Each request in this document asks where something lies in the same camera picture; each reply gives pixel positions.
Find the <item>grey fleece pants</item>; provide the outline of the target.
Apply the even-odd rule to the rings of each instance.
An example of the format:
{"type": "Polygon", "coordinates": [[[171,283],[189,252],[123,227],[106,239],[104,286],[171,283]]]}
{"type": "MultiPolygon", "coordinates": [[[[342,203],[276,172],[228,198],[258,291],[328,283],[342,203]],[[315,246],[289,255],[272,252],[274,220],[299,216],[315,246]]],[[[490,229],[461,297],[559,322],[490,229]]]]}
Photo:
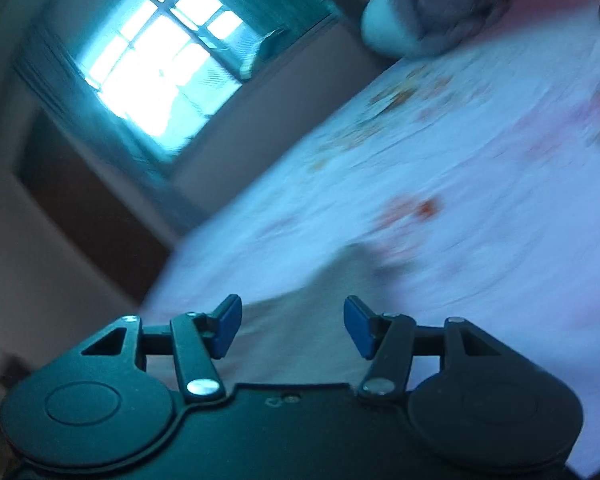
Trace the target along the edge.
{"type": "Polygon", "coordinates": [[[368,243],[322,254],[252,248],[198,262],[181,254],[151,289],[140,314],[148,325],[186,312],[209,312],[226,296],[242,298],[242,326],[216,363],[227,387],[256,384],[358,382],[367,367],[343,324],[347,296],[376,313],[406,314],[438,325],[403,289],[411,266],[381,257],[368,243]]]}

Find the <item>pink floral bed sheet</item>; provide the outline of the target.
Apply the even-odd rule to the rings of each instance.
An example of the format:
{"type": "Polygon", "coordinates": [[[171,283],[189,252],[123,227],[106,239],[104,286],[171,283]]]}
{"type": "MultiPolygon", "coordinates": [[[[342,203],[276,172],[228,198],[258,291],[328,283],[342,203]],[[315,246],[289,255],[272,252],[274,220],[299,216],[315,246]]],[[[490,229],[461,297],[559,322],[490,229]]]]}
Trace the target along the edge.
{"type": "Polygon", "coordinates": [[[466,318],[573,388],[585,421],[570,464],[595,474],[599,4],[514,0],[471,44],[393,65],[185,237],[168,265],[181,254],[371,244],[411,266],[402,287],[442,314],[438,325],[466,318]]]}

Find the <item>window with teal light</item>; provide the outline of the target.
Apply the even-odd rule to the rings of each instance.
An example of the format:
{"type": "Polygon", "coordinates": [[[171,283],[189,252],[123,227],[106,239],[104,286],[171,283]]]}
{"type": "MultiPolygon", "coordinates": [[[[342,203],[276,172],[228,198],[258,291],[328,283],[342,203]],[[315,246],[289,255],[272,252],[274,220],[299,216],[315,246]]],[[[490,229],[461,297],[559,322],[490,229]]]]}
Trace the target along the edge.
{"type": "Polygon", "coordinates": [[[167,162],[332,12],[329,0],[117,0],[79,66],[140,146],[167,162]]]}

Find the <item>rolled grey blanket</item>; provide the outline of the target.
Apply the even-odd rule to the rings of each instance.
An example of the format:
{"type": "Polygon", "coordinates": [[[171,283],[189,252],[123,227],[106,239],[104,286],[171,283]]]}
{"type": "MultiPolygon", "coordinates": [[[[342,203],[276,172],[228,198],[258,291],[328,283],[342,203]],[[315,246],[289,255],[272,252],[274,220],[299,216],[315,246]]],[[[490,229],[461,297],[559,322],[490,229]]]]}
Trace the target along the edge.
{"type": "Polygon", "coordinates": [[[479,35],[506,6],[507,0],[370,0],[361,36],[386,58],[431,58],[479,35]]]}

